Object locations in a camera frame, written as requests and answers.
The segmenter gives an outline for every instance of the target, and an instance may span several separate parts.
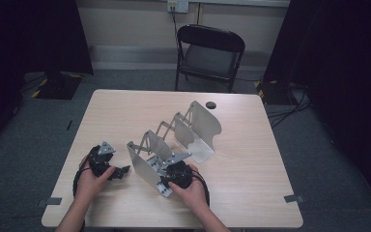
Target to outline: black round object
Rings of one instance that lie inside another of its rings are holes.
[[[192,182],[192,170],[184,161],[179,161],[167,167],[166,176],[161,177],[161,181],[166,187],[172,182],[182,189],[187,189]]]
[[[213,101],[208,101],[206,103],[206,107],[209,108],[209,109],[215,109],[216,108],[216,103],[213,102]]]

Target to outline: gray carpet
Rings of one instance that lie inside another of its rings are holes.
[[[36,76],[31,73],[25,78]],[[238,76],[260,77],[250,71]],[[0,231],[52,231],[42,226],[44,208],[37,203],[53,191],[95,90],[173,91],[174,78],[173,70],[95,71],[94,76],[83,78],[71,101],[32,99],[39,80],[27,83],[17,114],[0,132]],[[226,87],[191,77],[189,82],[181,78],[180,90],[222,93]],[[237,80],[234,90],[256,94],[250,81]],[[266,105],[268,112],[292,108]],[[328,129],[313,109],[289,116],[273,131],[294,192],[305,199],[300,203],[304,225],[295,231],[371,231],[371,190],[357,169],[331,146]]]

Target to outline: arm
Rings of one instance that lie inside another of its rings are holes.
[[[89,162],[86,162],[84,169],[89,167]],[[113,174],[115,169],[116,167],[110,166],[100,177],[96,177],[90,168],[81,173],[76,196],[74,197],[68,212],[56,228],[57,232],[80,231],[90,203],[101,191],[107,178]]]
[[[189,165],[192,170],[198,172],[196,166]],[[174,183],[168,183],[171,189],[183,199],[185,205],[197,216],[207,232],[230,231],[222,221],[213,213],[206,201],[203,184],[196,178],[192,179],[187,189],[182,189]]]

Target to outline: black folding chair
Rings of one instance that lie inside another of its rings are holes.
[[[202,25],[186,25],[177,32],[178,59],[176,87],[179,73],[228,83],[231,93],[237,70],[240,67],[245,43],[230,31]]]

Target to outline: person's left hand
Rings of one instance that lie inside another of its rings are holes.
[[[104,184],[107,182],[107,179],[113,174],[115,169],[115,166],[110,166],[101,176],[96,177],[95,174],[93,174],[92,169],[90,168],[89,161],[86,161],[82,169],[84,171],[82,171],[77,182],[77,191],[74,198],[91,202],[96,197],[96,195],[98,195],[101,189],[103,189]]]

